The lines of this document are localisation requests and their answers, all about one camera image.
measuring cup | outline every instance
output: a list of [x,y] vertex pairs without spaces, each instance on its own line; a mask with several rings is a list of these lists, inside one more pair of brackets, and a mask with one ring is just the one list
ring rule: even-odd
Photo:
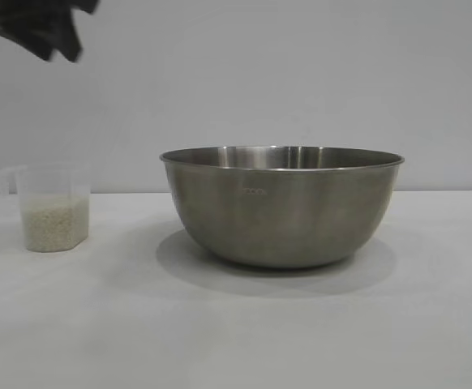
[[61,162],[0,171],[0,194],[10,194],[15,177],[25,247],[70,250],[88,237],[90,179],[87,165]]

white backdrop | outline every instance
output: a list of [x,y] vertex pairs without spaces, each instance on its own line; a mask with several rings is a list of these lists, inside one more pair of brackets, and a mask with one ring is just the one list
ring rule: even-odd
[[95,191],[161,191],[170,149],[306,144],[472,189],[472,0],[102,0],[76,21],[77,65],[0,38],[0,168],[88,159]]

table surface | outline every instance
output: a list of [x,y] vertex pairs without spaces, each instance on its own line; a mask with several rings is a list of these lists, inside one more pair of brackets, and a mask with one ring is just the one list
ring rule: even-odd
[[397,192],[352,259],[297,272],[214,259],[169,194],[91,213],[34,254],[0,198],[0,388],[472,388],[472,192]]

metal mixing bowl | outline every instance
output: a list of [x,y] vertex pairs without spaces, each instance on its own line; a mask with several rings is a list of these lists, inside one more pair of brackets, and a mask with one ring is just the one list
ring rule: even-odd
[[401,156],[334,147],[167,152],[171,193],[205,249],[261,267],[312,267],[353,254],[388,206]]

black object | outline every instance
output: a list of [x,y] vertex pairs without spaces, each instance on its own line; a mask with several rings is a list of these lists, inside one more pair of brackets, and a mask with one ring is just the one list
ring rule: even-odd
[[0,36],[49,61],[54,50],[77,62],[82,47],[72,9],[92,14],[99,0],[0,0]]

